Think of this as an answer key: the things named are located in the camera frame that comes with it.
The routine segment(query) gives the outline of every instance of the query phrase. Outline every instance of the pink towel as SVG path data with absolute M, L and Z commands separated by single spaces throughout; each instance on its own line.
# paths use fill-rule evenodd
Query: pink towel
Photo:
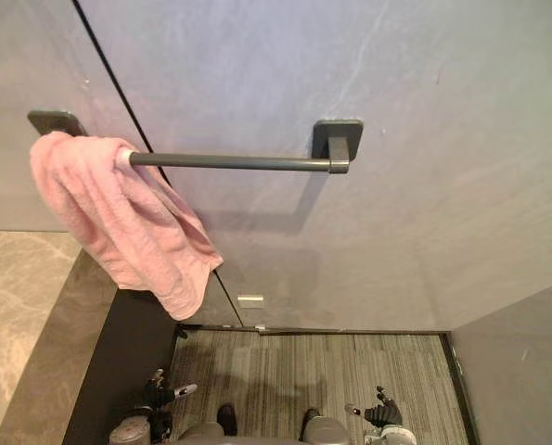
M 151 290 L 176 320 L 193 315 L 222 257 L 157 169 L 132 166 L 119 138 L 53 132 L 32 146 L 48 207 L 119 288 Z

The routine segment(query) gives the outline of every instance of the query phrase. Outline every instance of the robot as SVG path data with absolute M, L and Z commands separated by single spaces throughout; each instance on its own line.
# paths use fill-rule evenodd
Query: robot
M 150 445 L 165 443 L 173 424 L 172 413 L 166 406 L 176 399 L 188 396 L 197 386 L 172 389 L 164 386 L 159 369 L 146 383 L 143 403 L 129 412 L 109 436 L 109 445 Z M 375 427 L 365 432 L 365 445 L 417 445 L 416 437 L 402 426 L 403 418 L 395 401 L 383 387 L 377 387 L 377 399 L 381 404 L 361 410 L 352 404 L 346 412 L 363 416 Z M 217 422 L 207 422 L 190 427 L 177 440 L 179 445 L 351 445 L 350 436 L 343 425 L 331 417 L 321 415 L 316 408 L 309 409 L 302 419 L 298 440 L 245 438 L 237 435 L 237 418 L 231 404 L 223 405 L 217 414 Z

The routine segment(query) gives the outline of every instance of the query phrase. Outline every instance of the towel bar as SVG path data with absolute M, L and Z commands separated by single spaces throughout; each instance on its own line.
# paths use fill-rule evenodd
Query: towel bar
M 40 134 L 60 130 L 73 136 L 86 135 L 78 119 L 67 111 L 33 110 L 28 119 Z M 356 157 L 362 129 L 363 123 L 358 120 L 318 121 L 313 127 L 309 159 L 133 153 L 129 161 L 132 165 L 167 167 L 347 173 Z

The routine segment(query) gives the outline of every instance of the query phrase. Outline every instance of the black shoe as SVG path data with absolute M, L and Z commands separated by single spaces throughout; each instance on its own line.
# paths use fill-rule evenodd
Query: black shoe
M 235 436 L 238 432 L 235 407 L 232 403 L 225 403 L 218 410 L 217 421 L 227 436 Z
M 313 417 L 320 416 L 321 413 L 316 408 L 309 408 L 306 410 L 306 413 L 304 413 L 304 417 L 302 418 L 302 428 L 301 428 L 301 436 L 299 438 L 299 441 L 304 441 L 304 430 L 306 429 L 306 424 L 308 424 Z

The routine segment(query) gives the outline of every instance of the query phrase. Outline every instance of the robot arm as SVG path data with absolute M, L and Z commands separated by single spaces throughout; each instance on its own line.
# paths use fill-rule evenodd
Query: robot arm
M 414 433 L 402 426 L 399 407 L 387 397 L 385 388 L 377 387 L 377 399 L 382 405 L 365 409 L 365 420 L 376 427 L 374 431 L 365 433 L 365 445 L 417 445 Z M 361 411 L 352 405 L 346 405 L 346 411 L 361 415 Z

